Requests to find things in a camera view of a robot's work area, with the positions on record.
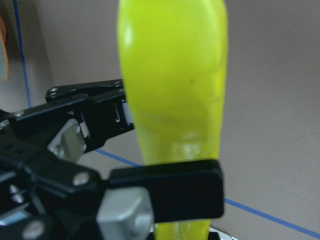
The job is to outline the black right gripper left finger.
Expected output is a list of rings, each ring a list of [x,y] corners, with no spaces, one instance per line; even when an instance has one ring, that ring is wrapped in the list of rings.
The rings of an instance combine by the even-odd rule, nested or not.
[[[55,86],[46,92],[45,99],[47,103],[67,105],[66,111],[85,123],[86,153],[134,129],[121,79]]]

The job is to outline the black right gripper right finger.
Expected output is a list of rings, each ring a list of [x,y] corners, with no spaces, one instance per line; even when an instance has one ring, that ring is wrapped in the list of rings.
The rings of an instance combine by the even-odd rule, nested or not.
[[[224,215],[224,175],[215,159],[114,169],[109,187],[143,187],[155,223],[218,219]]]

